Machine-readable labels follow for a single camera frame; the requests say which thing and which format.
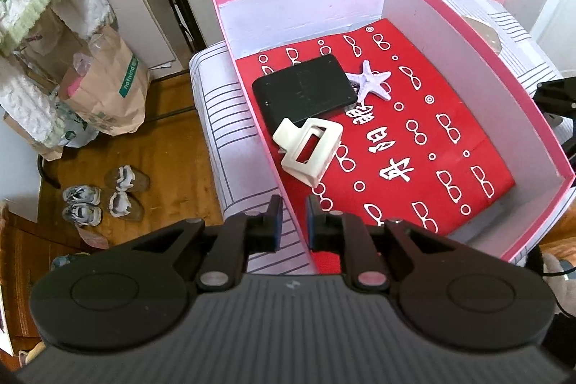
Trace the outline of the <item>pink cardboard storage box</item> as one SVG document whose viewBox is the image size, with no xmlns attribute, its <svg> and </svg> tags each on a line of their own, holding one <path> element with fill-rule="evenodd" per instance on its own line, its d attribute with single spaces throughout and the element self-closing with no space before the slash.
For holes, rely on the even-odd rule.
<svg viewBox="0 0 576 384">
<path fill-rule="evenodd" d="M 385 18 L 439 70 L 480 122 L 517 184 L 457 233 L 520 262 L 573 196 L 558 138 L 510 69 L 443 0 L 213 0 L 232 59 Z"/>
</svg>

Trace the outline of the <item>pale starfish ornament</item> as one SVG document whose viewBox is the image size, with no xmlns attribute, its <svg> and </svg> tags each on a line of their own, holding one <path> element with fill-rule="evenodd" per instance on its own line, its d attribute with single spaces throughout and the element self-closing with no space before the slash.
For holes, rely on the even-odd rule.
<svg viewBox="0 0 576 384">
<path fill-rule="evenodd" d="M 391 86 L 388 79 L 391 72 L 373 71 L 369 60 L 362 62 L 362 72 L 359 74 L 347 73 L 347 80 L 357 88 L 358 104 L 363 104 L 368 95 L 376 95 L 384 101 L 391 101 Z"/>
</svg>

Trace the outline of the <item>cream plastic hair claw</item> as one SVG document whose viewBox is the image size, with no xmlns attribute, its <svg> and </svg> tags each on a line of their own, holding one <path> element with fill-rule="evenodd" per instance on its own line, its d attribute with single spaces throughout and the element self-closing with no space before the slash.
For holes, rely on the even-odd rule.
<svg viewBox="0 0 576 384">
<path fill-rule="evenodd" d="M 300 127 L 284 118 L 273 134 L 283 151 L 281 168 L 303 184 L 317 188 L 341 144 L 344 127 L 333 121 L 309 118 Z"/>
</svg>

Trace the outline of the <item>red glasses-print flat box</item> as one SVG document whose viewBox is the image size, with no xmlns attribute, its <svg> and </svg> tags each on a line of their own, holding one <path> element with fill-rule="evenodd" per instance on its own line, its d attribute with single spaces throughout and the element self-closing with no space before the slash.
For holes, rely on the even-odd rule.
<svg viewBox="0 0 576 384">
<path fill-rule="evenodd" d="M 325 212 L 350 212 L 374 225 L 398 217 L 446 236 L 513 188 L 512 174 L 467 105 L 386 19 L 260 51 L 236 67 L 255 101 L 259 79 L 325 55 L 348 74 L 379 76 L 383 94 L 330 115 L 343 135 L 317 186 L 279 173 L 299 221 L 314 196 Z"/>
</svg>

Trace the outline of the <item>black rectangular case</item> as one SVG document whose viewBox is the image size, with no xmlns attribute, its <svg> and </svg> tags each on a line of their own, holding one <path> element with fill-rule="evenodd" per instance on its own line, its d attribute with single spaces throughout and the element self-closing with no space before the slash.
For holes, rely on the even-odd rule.
<svg viewBox="0 0 576 384">
<path fill-rule="evenodd" d="M 357 92 L 340 62 L 324 55 L 258 78 L 252 91 L 267 131 L 273 135 L 288 118 L 301 126 L 353 105 Z"/>
</svg>

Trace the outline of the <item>brown paper shopping bag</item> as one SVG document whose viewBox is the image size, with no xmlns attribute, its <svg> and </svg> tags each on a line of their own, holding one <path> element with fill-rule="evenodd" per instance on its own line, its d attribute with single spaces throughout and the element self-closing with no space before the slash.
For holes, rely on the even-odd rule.
<svg viewBox="0 0 576 384">
<path fill-rule="evenodd" d="M 144 124 L 149 83 L 147 66 L 107 25 L 73 55 L 58 96 L 98 131 L 126 135 Z"/>
</svg>

